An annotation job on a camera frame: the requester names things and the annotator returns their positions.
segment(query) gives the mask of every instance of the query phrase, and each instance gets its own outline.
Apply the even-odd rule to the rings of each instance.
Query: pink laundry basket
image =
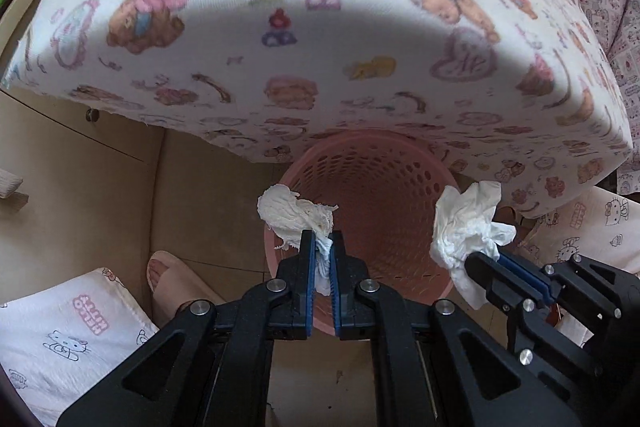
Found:
[[[452,283],[429,256],[435,204],[444,187],[458,188],[447,168],[423,142],[387,131],[345,131],[318,142],[280,183],[305,200],[337,204],[334,230],[348,255],[366,261],[369,274],[403,297],[431,304]],[[277,250],[282,241],[268,227],[264,249],[269,272],[297,251]],[[316,293],[314,326],[334,334],[331,299]]]

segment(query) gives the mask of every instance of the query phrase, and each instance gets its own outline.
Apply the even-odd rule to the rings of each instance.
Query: crumpled tissue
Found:
[[[331,295],[329,280],[329,253],[334,243],[329,234],[334,230],[334,210],[337,206],[299,200],[300,194],[287,185],[273,185],[258,198],[258,214],[268,227],[281,238],[283,245],[300,249],[303,230],[316,233],[316,291]]]
[[[516,235],[514,226],[492,223],[500,192],[498,182],[474,183],[463,194],[447,185],[436,203],[431,257],[449,270],[454,286],[475,310],[487,300],[484,289],[466,274],[466,258],[479,251],[497,261],[497,245],[508,245]]]

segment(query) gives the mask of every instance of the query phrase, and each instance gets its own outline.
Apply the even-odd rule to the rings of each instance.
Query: hello kitty print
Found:
[[[632,150],[578,0],[42,0],[8,71],[257,162],[395,131],[527,217]]]
[[[43,343],[42,345],[55,354],[72,362],[80,360],[79,354],[87,350],[87,341],[69,337],[60,333],[58,330],[49,333],[47,336],[49,337],[49,342]]]
[[[630,273],[640,271],[640,203],[590,187],[540,217],[515,253],[538,266],[580,254]]]

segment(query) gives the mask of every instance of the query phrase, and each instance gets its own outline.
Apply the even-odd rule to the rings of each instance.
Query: teddy bear print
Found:
[[[271,77],[264,93],[276,107],[308,111],[314,108],[318,87],[312,80],[283,74]]]
[[[165,48],[184,31],[184,23],[172,15],[188,0],[124,0],[109,20],[107,44],[122,46],[134,55],[151,47]]]
[[[569,258],[576,254],[580,253],[580,250],[576,246],[576,244],[580,241],[580,237],[570,237],[562,241],[562,248],[558,250],[558,261],[568,261]]]
[[[622,201],[618,198],[614,198],[609,203],[605,204],[604,215],[607,217],[605,225],[610,227],[617,225],[622,219],[629,219],[629,203],[627,200]]]
[[[42,345],[67,360],[77,362],[79,360],[78,353],[86,351],[86,341],[68,337],[58,330],[54,330],[53,333],[49,333],[47,336],[52,340],[52,343],[43,343]]]
[[[484,31],[491,44],[500,42],[494,22],[475,0],[411,0],[416,6],[440,18],[446,24],[457,24],[465,16],[474,26]]]

